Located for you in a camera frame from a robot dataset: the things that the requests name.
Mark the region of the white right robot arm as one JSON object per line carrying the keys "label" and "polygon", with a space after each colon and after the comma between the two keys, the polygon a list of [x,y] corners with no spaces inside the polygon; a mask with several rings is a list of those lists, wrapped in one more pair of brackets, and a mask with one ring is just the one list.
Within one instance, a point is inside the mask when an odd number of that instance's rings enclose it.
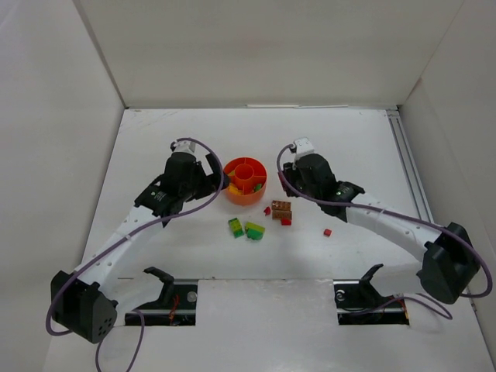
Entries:
{"label": "white right robot arm", "polygon": [[362,187],[337,180],[317,153],[276,166],[288,196],[314,202],[326,215],[375,233],[414,258],[388,269],[376,263],[356,279],[356,287],[372,298],[419,293],[451,305],[470,297],[469,283],[487,269],[461,225],[440,226],[396,212]]}

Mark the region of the yellow square lego brick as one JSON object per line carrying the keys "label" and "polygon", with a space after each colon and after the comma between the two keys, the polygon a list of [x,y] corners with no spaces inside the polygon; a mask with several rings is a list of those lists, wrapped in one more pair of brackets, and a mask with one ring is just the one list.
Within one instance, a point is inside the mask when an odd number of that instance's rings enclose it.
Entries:
{"label": "yellow square lego brick", "polygon": [[241,193],[241,191],[238,188],[232,185],[229,186],[229,191],[235,195],[239,195]]}

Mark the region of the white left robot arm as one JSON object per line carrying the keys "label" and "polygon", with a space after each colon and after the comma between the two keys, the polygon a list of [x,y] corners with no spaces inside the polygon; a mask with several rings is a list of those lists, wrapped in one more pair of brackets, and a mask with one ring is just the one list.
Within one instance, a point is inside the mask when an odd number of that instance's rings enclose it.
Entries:
{"label": "white left robot arm", "polygon": [[172,152],[164,172],[151,181],[133,202],[129,214],[107,243],[89,260],[70,273],[59,271],[50,283],[51,303],[45,326],[52,336],[59,333],[53,322],[88,342],[100,343],[127,313],[149,302],[167,301],[174,288],[173,277],[154,266],[124,282],[122,272],[135,261],[147,242],[172,219],[185,217],[184,204],[204,199],[212,203],[227,186],[227,176],[214,153],[208,153],[212,173],[184,142]]}

